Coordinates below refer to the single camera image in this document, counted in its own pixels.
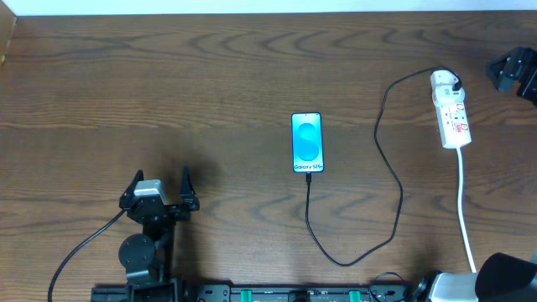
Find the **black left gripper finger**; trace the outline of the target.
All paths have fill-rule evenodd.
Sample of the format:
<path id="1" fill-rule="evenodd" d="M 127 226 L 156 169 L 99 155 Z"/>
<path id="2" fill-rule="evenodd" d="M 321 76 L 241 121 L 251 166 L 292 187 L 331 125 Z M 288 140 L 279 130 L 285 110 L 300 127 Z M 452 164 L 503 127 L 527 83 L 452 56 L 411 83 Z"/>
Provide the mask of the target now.
<path id="1" fill-rule="evenodd" d="M 189 210 L 199 209 L 199 198 L 190 179 L 190 168 L 185 166 L 182 170 L 180 184 L 180 198 Z"/>
<path id="2" fill-rule="evenodd" d="M 129 201 L 134 196 L 136 185 L 139 181 L 143 181 L 143 179 L 143 171 L 139 169 L 127 189 L 123 192 L 121 201 Z"/>

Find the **blue Galaxy smartphone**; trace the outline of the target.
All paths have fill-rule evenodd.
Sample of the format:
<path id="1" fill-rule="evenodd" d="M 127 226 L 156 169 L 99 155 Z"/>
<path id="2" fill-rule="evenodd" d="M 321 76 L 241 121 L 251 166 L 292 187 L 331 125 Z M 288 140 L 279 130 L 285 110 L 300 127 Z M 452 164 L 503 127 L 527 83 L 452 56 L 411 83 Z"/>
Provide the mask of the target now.
<path id="1" fill-rule="evenodd" d="M 291 115 L 292 158 L 295 173 L 324 171 L 322 118 L 319 112 L 297 112 Z"/>

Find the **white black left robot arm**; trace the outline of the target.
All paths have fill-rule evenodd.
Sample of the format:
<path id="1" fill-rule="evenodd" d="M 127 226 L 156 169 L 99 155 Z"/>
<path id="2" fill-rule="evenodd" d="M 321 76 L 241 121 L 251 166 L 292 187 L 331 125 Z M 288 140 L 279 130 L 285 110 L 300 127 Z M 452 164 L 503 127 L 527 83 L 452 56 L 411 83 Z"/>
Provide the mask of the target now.
<path id="1" fill-rule="evenodd" d="M 200 202 L 184 167 L 181 202 L 168 204 L 160 180 L 145 180 L 139 170 L 119 199 L 127 217 L 143 227 L 125 239 L 118 258 L 126 270 L 128 301 L 191 301 L 188 284 L 172 275 L 175 226 L 189 221 Z"/>

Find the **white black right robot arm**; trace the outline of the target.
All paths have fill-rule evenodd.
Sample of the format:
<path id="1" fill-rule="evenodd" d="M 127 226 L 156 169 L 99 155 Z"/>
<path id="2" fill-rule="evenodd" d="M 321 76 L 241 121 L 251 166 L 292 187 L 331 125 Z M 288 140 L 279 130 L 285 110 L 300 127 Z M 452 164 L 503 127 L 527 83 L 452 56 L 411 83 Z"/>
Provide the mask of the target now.
<path id="1" fill-rule="evenodd" d="M 486 65 L 487 77 L 494 87 L 508 92 L 519 82 L 517 96 L 536 103 L 536 51 L 517 47 Z M 529 261 L 494 253 L 477 268 L 463 215 L 464 170 L 461 149 L 472 141 L 464 104 L 465 92 L 458 75 L 446 67 L 430 75 L 432 101 L 443 148 L 457 155 L 458 189 L 456 209 L 470 273 L 434 272 L 420 281 L 410 301 L 535 301 L 536 258 Z"/>

